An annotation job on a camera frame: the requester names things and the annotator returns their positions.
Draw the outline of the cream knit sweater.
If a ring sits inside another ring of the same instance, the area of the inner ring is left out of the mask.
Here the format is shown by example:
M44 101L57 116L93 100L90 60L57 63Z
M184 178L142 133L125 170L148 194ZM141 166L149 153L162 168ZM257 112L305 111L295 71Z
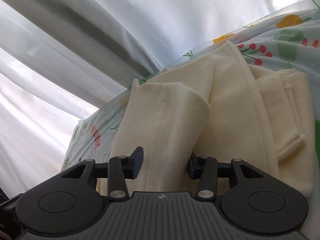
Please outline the cream knit sweater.
M133 81L110 156L138 146L144 161L130 192L195 191L186 174L194 153L242 159L308 196L315 154L308 78L249 65L226 42L144 84Z

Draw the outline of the white sheer curtain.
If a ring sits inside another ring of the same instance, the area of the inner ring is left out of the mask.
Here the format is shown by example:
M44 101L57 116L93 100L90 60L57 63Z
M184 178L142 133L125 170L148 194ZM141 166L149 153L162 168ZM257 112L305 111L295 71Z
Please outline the white sheer curtain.
M64 171L76 126L142 80L319 0L1 0L1 187Z

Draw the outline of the floral light blue bedsheet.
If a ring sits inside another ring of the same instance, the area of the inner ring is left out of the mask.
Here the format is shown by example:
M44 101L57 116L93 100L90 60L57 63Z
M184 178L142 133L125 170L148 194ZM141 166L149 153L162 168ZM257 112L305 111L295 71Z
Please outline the floral light blue bedsheet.
M217 50L226 42L236 46L249 65L273 71L294 69L307 76L315 117L316 153L319 145L319 10L280 15L246 27L240 32L215 40L213 47L205 49L198 57ZM188 58L176 67L198 57L188 54ZM144 84L152 77L174 68L138 81ZM126 90L92 116L79 122L73 132L63 170L85 159L104 163L112 158L112 144L130 94L131 89Z

